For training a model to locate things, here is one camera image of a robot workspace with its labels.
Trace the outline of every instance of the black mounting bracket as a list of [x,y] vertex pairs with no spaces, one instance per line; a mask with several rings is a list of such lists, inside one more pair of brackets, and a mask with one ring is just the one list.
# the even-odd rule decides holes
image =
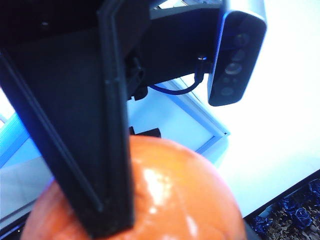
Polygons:
[[4,4],[0,85],[85,229],[109,236],[134,224],[126,101],[211,72],[220,5],[43,2]]
[[130,135],[139,135],[139,136],[149,136],[149,137],[156,137],[161,138],[161,132],[159,128],[154,128],[148,131],[136,133],[133,126],[129,127]]

